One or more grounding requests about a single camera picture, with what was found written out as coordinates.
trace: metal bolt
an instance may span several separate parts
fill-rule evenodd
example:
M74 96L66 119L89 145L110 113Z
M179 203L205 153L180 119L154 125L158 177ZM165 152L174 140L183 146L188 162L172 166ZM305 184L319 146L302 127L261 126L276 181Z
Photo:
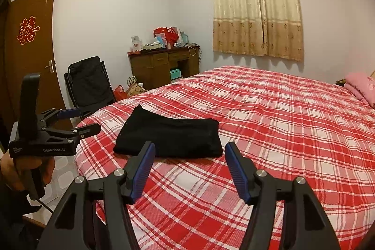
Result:
M267 176L267 172L265 170L257 170L256 171L256 174L259 176L259 177L266 177Z
M306 179L304 179L303 177L297 177L296 181L299 184L305 184L306 183Z
M85 181L85 178L83 176L77 176L75 179L74 179L74 182L75 183L83 183Z
M124 175L125 171L123 169L117 169L113 173L115 176L122 176Z

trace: black chair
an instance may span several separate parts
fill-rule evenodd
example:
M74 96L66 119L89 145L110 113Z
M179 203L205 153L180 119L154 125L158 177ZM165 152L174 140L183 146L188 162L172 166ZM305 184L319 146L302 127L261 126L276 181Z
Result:
M104 62L98 56L71 64L64 79L73 105L81 109L81 119L116 102Z

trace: tiled floor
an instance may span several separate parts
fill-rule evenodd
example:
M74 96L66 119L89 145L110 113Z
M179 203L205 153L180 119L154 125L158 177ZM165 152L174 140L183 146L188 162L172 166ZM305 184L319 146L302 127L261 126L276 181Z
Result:
M74 160L74 156L67 157L55 157L55 171L52 175L52 181L45 188L45 196L41 198L49 208L55 210L55 207L59 203L62 195L65 193L68 186L75 177L78 176L77 168ZM30 203L35 206L40 204L37 201L30 200ZM41 223L47 224L51 213L44 207L38 212L26 215L29 218L40 221Z

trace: pink pillow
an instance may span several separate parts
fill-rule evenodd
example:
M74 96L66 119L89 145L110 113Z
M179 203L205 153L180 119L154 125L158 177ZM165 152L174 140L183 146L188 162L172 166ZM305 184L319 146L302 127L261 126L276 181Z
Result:
M352 85L350 85L348 82L346 82L344 84L344 87L348 91L350 91L358 100L360 100L361 102L369 105L369 103L366 101L366 99L364 98L364 96L355 87L353 87Z
M372 108L375 108L375 80L363 72L350 73L346 82L355 87Z

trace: desk top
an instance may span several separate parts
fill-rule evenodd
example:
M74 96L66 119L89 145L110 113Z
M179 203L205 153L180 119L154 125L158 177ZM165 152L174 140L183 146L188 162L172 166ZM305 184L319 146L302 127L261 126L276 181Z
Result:
M193 49L199 49L199 46L192 46L191 48ZM187 51L189 50L189 47L187 46L184 46L184 47L173 47L171 49L163 49L163 50L155 50L155 51L148 51L148 52L140 52L140 51L133 51L133 52L128 52L128 57L130 58L133 58L135 56L140 56L140 55L152 55L152 54L156 54L156 53L162 53L162 52L167 52L167 53L174 53L174 52L178 52L178 51Z

